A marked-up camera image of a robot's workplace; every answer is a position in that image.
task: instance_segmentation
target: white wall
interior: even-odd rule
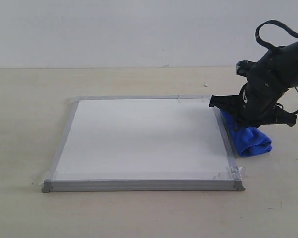
[[[0,68],[235,65],[265,52],[269,19],[298,31],[298,0],[1,0]]]

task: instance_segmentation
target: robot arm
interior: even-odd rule
[[[289,88],[295,88],[298,93],[298,41],[279,47],[263,41],[259,30],[265,24],[277,25],[298,38],[298,33],[279,21],[261,24],[255,36],[257,42],[268,49],[267,53],[258,62],[240,61],[236,65],[236,74],[245,77],[247,83],[238,95],[212,95],[209,106],[230,113],[239,128],[270,124],[292,127],[296,124],[298,110],[289,113],[278,100]]]

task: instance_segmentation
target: table surface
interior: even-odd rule
[[[233,67],[0,70],[0,237],[298,238],[298,120],[238,158],[245,192],[42,194],[76,96],[238,94]],[[295,90],[281,100],[298,107]]]

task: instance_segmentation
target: silver frame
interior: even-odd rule
[[[115,100],[115,99],[210,99],[209,95],[170,95],[170,96],[79,96],[75,98],[69,119],[64,129],[63,137],[46,173],[41,192],[74,192],[74,191],[245,191],[242,176],[236,163],[233,141],[226,127],[225,119],[220,110],[213,108],[223,142],[227,151],[229,163],[228,173],[231,179],[215,180],[67,180],[55,181],[53,177],[66,144],[74,116],[81,100]]]

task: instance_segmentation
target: microfiber cloth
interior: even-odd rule
[[[238,154],[251,157],[268,153],[272,150],[272,140],[256,127],[241,128],[234,131],[235,119],[226,111],[221,110]]]

